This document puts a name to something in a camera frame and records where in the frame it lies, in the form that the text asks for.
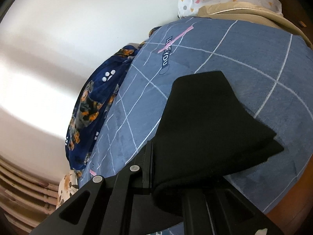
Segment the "navy dog print blanket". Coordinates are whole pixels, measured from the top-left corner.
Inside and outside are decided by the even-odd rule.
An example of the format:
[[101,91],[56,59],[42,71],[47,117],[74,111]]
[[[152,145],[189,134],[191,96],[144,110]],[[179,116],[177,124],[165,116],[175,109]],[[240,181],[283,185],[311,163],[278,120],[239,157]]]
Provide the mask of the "navy dog print blanket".
[[120,86],[139,47],[126,45],[87,79],[75,103],[65,139],[65,153],[75,173],[83,171]]

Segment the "black pants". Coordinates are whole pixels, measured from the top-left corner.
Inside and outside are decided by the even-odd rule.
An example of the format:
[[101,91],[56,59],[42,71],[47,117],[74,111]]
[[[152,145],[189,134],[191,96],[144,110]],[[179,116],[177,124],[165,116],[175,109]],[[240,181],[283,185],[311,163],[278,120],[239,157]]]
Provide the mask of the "black pants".
[[182,219],[186,196],[194,192],[241,214],[245,206],[221,183],[281,153],[275,136],[245,110],[222,72],[177,78],[152,139],[154,205]]

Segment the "blue grid bed sheet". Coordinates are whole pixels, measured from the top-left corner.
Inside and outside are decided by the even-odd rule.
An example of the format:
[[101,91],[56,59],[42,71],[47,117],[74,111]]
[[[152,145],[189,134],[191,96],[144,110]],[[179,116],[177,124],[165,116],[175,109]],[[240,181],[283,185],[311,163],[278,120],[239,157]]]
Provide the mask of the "blue grid bed sheet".
[[[212,71],[225,75],[245,110],[274,130],[283,147],[265,163],[225,179],[263,213],[282,198],[312,156],[312,50],[281,29],[200,17],[157,28],[139,49],[98,133],[80,189],[96,175],[117,175],[152,141],[177,78]],[[183,217],[154,205],[152,171],[148,199],[155,232],[184,232]]]

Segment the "brown wooden bed frame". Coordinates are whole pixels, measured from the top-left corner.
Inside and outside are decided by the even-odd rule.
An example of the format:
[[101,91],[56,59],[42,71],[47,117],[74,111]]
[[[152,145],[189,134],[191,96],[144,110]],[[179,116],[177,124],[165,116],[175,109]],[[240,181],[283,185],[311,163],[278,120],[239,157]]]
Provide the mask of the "brown wooden bed frame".
[[284,234],[295,234],[312,210],[312,156],[296,180],[287,188],[287,193],[282,193],[282,198],[276,198],[264,209]]

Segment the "white floral pillow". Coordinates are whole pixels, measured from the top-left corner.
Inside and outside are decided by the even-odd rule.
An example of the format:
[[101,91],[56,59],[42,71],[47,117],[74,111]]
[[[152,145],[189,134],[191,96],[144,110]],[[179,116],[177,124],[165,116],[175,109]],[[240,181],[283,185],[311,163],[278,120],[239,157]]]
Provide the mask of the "white floral pillow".
[[72,197],[79,189],[76,173],[71,170],[60,181],[58,186],[58,198],[56,209],[63,205],[70,197]]

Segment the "beige cloth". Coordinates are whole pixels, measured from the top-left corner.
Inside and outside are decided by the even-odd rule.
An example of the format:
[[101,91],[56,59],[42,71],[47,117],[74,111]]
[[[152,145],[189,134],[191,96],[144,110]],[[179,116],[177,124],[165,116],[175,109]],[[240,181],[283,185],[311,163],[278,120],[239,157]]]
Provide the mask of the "beige cloth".
[[198,10],[197,16],[202,18],[247,21],[281,29],[293,35],[301,36],[307,46],[312,48],[309,38],[291,21],[278,13],[252,3],[227,2],[205,5]]

